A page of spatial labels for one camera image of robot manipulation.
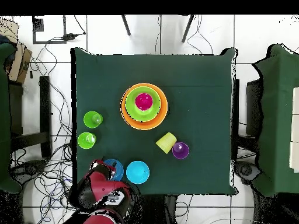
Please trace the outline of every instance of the lime green bowl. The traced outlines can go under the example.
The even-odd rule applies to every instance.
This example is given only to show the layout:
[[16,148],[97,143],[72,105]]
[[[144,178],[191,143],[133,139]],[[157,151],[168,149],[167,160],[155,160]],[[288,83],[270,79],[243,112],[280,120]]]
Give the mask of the lime green bowl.
[[[152,97],[152,106],[142,111],[135,104],[136,97],[141,93],[147,93]],[[127,96],[125,102],[125,108],[128,115],[139,122],[147,122],[154,119],[160,111],[161,100],[159,94],[152,88],[146,86],[140,86],[133,89]]]
[[96,111],[89,111],[84,115],[83,122],[89,128],[96,128],[103,122],[103,117]]

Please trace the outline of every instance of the orange bowl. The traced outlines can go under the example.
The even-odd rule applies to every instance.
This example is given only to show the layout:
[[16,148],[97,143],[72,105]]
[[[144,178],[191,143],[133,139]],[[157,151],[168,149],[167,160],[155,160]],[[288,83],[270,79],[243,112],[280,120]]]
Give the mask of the orange bowl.
[[[140,87],[140,86],[146,86],[146,87],[150,87],[150,88],[154,89],[158,93],[158,95],[160,96],[160,99],[161,99],[161,109],[160,109],[158,115],[151,121],[138,122],[138,121],[132,119],[128,115],[126,108],[125,108],[125,102],[126,102],[127,95],[133,89]],[[125,120],[125,122],[135,129],[144,130],[144,131],[157,127],[166,117],[167,109],[168,109],[168,103],[167,103],[167,99],[166,99],[163,91],[160,88],[158,88],[157,86],[150,84],[150,83],[138,83],[138,84],[133,85],[132,87],[127,89],[127,91],[124,93],[123,97],[121,98],[121,102],[120,102],[120,114],[123,117],[123,119]]]

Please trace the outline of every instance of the blue cup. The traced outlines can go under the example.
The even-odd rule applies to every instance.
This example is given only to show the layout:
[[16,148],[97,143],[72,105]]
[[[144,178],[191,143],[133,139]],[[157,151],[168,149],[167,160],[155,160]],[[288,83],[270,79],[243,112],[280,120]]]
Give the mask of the blue cup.
[[150,176],[150,169],[141,161],[131,162],[126,171],[128,180],[134,184],[142,184],[147,181]]
[[113,178],[111,180],[120,181],[123,178],[123,175],[124,175],[123,165],[116,159],[104,160],[104,163],[109,165],[109,166],[112,166],[114,162],[116,162],[116,165],[115,165],[116,172],[115,172],[115,175],[113,176]]

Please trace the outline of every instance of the yellow cup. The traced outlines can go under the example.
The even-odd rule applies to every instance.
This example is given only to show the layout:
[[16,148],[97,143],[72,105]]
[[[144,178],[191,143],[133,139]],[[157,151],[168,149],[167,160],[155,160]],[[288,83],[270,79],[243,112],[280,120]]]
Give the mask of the yellow cup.
[[170,132],[166,133],[162,138],[160,138],[156,144],[167,154],[174,144],[176,143],[176,137]]

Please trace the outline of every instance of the magenta cup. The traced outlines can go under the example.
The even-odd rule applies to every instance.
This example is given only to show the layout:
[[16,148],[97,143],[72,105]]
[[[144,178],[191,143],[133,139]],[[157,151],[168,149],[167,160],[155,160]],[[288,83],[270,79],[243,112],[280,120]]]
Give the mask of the magenta cup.
[[172,154],[177,159],[184,159],[189,154],[189,147],[183,142],[176,142],[172,147]]
[[135,99],[136,106],[142,110],[148,110],[152,106],[152,97],[148,93],[141,93]]

